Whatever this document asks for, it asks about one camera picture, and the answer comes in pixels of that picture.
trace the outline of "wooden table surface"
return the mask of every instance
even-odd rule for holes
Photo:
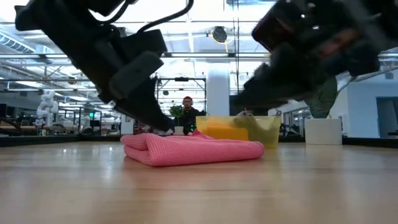
[[[0,148],[0,224],[382,224],[398,150],[281,144],[255,161],[151,168],[118,143]]]

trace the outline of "yellow sponge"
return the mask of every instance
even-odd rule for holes
[[[246,128],[234,128],[228,125],[209,124],[202,130],[202,133],[215,139],[249,140],[249,133]]]

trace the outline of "green plant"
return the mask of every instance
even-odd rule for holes
[[[170,114],[177,119],[177,125],[180,125],[180,118],[183,116],[184,114],[184,107],[183,106],[177,106],[177,105],[173,105],[170,107],[169,109]]]
[[[336,77],[329,78],[318,91],[304,102],[314,118],[327,118],[338,96]]]

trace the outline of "white robot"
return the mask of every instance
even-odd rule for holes
[[[80,121],[80,130],[83,130],[85,128],[89,128],[90,127],[90,120],[91,120],[90,116],[88,116],[88,115],[83,116],[81,118],[81,121]]]
[[[52,115],[53,113],[58,113],[58,102],[54,101],[54,96],[54,91],[44,91],[44,94],[41,96],[42,102],[37,107],[37,119],[35,123],[39,124],[41,121],[43,121],[47,126],[52,125]]]

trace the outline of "potted plant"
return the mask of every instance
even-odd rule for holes
[[[356,77],[351,77],[339,91],[336,77],[328,79],[309,99],[304,100],[313,119],[305,120],[305,142],[307,144],[339,145],[342,142],[340,119],[333,119],[330,110],[339,92]]]
[[[181,134],[183,135],[183,130],[184,127],[180,126],[180,118],[182,117],[184,113],[184,108],[183,106],[177,106],[173,105],[169,109],[171,116],[175,118],[175,121],[177,122],[177,125],[174,127],[174,134]]]

